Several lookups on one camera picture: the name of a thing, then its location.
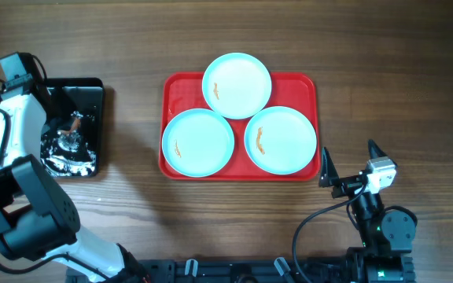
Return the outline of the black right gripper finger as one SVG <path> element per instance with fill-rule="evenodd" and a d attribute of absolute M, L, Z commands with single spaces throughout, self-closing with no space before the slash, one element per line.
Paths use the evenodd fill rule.
<path fill-rule="evenodd" d="M 326 147 L 322 148 L 322 167 L 319 178 L 320 187 L 336 186 L 339 182 L 339 175 Z"/>
<path fill-rule="evenodd" d="M 377 143 L 373 139 L 368 140 L 368 151 L 371 159 L 387 156 L 387 154 L 377 145 Z"/>

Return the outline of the light blue plate back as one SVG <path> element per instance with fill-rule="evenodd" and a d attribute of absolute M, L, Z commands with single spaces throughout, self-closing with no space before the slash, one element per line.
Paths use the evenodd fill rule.
<path fill-rule="evenodd" d="M 206 68 L 201 89 L 213 111 L 227 119 L 247 119 L 269 102 L 272 81 L 268 69 L 256 57 L 227 53 Z"/>

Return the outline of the orange sponge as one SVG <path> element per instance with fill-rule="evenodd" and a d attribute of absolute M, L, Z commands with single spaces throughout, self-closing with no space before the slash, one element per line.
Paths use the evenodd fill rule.
<path fill-rule="evenodd" d="M 80 125 L 81 125 L 81 119 L 80 118 L 75 118 L 75 120 L 73 121 L 72 125 L 70 126 L 68 134 L 71 134 L 74 131 L 76 131 L 80 127 Z"/>

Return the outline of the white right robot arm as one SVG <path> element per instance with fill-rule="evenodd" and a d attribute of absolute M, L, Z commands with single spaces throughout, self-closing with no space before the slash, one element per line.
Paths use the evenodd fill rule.
<path fill-rule="evenodd" d="M 348 198 L 363 245 L 349 248 L 341 260 L 342 282 L 416 281 L 412 252 L 418 219 L 401 206 L 384 206 L 380 192 L 390 187 L 397 164 L 373 141 L 368 141 L 370 159 L 357 175 L 340 178 L 330 155 L 326 154 L 326 183 L 332 197 Z"/>

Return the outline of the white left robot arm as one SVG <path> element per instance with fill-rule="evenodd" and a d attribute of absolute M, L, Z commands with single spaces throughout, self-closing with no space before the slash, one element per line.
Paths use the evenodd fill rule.
<path fill-rule="evenodd" d="M 0 64 L 0 271 L 28 274 L 55 261 L 91 282 L 155 282 L 123 246 L 81 227 L 71 198 L 42 165 L 43 137 L 77 133 L 74 101 L 50 90 L 34 54 L 11 53 Z"/>

